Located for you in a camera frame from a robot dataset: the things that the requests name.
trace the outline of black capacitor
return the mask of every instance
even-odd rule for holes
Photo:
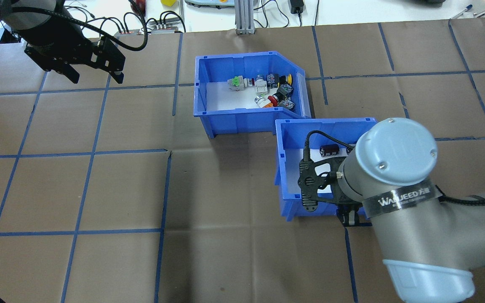
[[[323,145],[319,148],[321,157],[335,156],[340,152],[340,146],[338,144]]]

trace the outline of waneed logo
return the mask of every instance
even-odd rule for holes
[[[397,199],[391,199],[391,198],[381,198],[379,200],[377,200],[377,202],[379,202],[379,205],[381,206],[385,206],[385,205],[390,205],[391,203],[398,203],[398,201],[396,201]]]

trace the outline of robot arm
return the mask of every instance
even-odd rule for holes
[[[485,194],[444,196],[428,179],[436,163],[431,133],[391,118],[362,135],[333,175],[340,195],[362,202],[371,217],[383,263],[409,303],[463,301],[475,290],[469,270],[485,266]]]
[[[77,83],[80,75],[71,64],[85,64],[108,72],[117,83],[122,83],[125,56],[114,43],[138,51],[147,44],[148,35],[144,35],[141,46],[133,48],[101,29],[76,21],[63,4],[64,0],[0,0],[0,20],[28,42],[25,53],[45,71],[54,70]],[[143,15],[141,21],[145,28]],[[91,42],[77,23],[103,36],[98,42]]]

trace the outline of gray robot arm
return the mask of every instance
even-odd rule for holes
[[[339,167],[339,187],[364,205],[396,292],[408,303],[463,301],[475,291],[469,270],[485,266],[485,201],[441,202],[428,179],[436,163],[430,132],[391,118],[365,133]]]

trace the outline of electronic component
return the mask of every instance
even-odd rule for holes
[[[280,77],[278,76],[278,74],[268,74],[267,75],[267,86],[269,88],[277,88],[279,80],[280,80]]]
[[[285,109],[289,109],[292,111],[295,108],[295,103],[291,101],[290,99],[286,98],[280,102],[278,102],[278,106],[281,106]]]
[[[263,98],[262,96],[257,96],[254,99],[254,102],[261,108],[263,109],[264,107],[273,107],[273,104],[267,100],[266,98]]]
[[[289,0],[289,11],[294,15],[304,12],[304,1]]]
[[[285,84],[280,84],[277,90],[278,93],[282,94],[285,97],[291,96],[291,93],[293,92],[293,88],[291,85],[285,83]]]
[[[340,146],[338,144],[323,145],[319,148],[321,157],[336,156],[340,152]]]
[[[257,94],[267,94],[269,92],[269,88],[267,87],[267,81],[265,81],[265,78],[261,74],[256,76],[254,86],[256,87]]]
[[[244,90],[245,88],[244,78],[241,75],[239,75],[231,79],[227,79],[227,85],[229,86],[230,90],[237,90],[237,91]]]

